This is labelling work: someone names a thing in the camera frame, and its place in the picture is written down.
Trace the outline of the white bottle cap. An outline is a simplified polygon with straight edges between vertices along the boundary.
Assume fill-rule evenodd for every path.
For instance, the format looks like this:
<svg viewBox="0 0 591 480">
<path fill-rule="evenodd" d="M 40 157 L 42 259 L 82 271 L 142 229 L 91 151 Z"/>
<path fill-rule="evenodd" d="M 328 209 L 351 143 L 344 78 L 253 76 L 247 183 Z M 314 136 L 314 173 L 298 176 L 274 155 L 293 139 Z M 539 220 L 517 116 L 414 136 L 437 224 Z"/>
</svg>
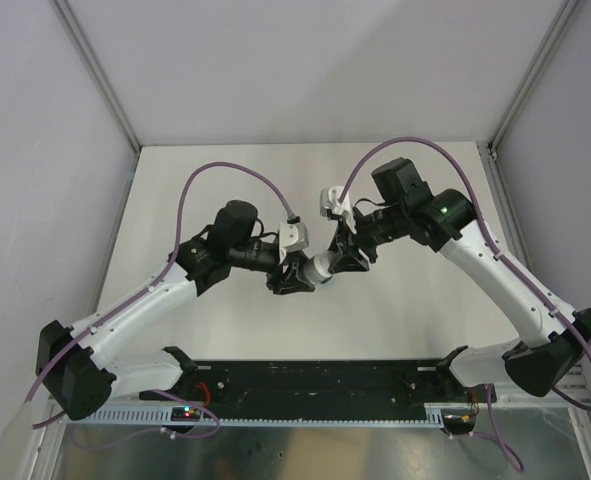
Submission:
<svg viewBox="0 0 591 480">
<path fill-rule="evenodd" d="M 332 264 L 334 257 L 335 257 L 335 253 L 332 251 L 326 251 L 322 254 L 317 255 L 316 260 L 315 260 L 316 267 L 320 271 L 329 272 L 331 270 L 331 264 Z"/>
</svg>

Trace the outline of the white pill bottle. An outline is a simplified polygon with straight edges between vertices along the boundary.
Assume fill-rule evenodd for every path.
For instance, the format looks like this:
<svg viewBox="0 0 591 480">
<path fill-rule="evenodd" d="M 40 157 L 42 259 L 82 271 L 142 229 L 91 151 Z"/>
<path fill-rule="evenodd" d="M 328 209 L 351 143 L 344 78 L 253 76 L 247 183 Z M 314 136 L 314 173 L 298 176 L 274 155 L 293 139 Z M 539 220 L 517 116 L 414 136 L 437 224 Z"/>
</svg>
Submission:
<svg viewBox="0 0 591 480">
<path fill-rule="evenodd" d="M 331 271 L 320 271 L 316 267 L 315 260 L 317 255 L 307 260 L 304 265 L 304 275 L 306 279 L 313 285 L 319 285 L 322 281 L 329 278 L 331 279 L 333 277 L 333 273 Z"/>
</svg>

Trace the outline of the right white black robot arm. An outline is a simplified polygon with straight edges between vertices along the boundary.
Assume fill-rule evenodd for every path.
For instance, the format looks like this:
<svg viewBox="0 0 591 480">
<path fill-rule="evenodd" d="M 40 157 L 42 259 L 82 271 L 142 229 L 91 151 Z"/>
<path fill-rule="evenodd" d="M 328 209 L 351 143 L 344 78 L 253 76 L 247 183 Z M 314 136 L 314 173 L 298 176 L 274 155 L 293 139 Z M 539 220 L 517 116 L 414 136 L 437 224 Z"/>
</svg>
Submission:
<svg viewBox="0 0 591 480">
<path fill-rule="evenodd" d="M 404 237 L 430 248 L 464 271 L 518 333 L 504 344 L 451 352 L 436 378 L 439 393 L 458 401 L 490 383 L 512 383 L 536 397 L 553 391 L 591 344 L 591 308 L 577 310 L 546 289 L 502 249 L 470 200 L 454 189 L 433 194 L 411 160 L 392 160 L 371 177 L 383 203 L 367 215 L 340 186 L 320 195 L 322 215 L 338 223 L 331 272 L 366 271 L 379 246 Z"/>
</svg>

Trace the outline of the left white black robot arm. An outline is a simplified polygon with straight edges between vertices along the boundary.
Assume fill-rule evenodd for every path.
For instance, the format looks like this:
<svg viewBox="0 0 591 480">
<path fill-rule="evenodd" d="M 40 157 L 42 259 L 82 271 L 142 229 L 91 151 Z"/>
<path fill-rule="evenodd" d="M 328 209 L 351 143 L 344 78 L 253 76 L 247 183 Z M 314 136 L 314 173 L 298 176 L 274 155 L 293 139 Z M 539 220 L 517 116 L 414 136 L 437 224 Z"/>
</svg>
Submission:
<svg viewBox="0 0 591 480">
<path fill-rule="evenodd" d="M 313 291 L 302 272 L 305 224 L 298 217 L 289 219 L 268 242 L 253 232 L 259 221 L 255 206 L 231 200 L 213 223 L 179 243 L 162 270 L 129 297 L 69 327 L 57 320 L 44 326 L 36 375 L 63 414 L 82 420 L 112 398 L 152 390 L 167 391 L 176 399 L 189 397 L 197 385 L 196 367 L 180 348 L 131 358 L 119 354 L 155 320 L 197 300 L 234 268 L 266 274 L 276 295 Z"/>
</svg>

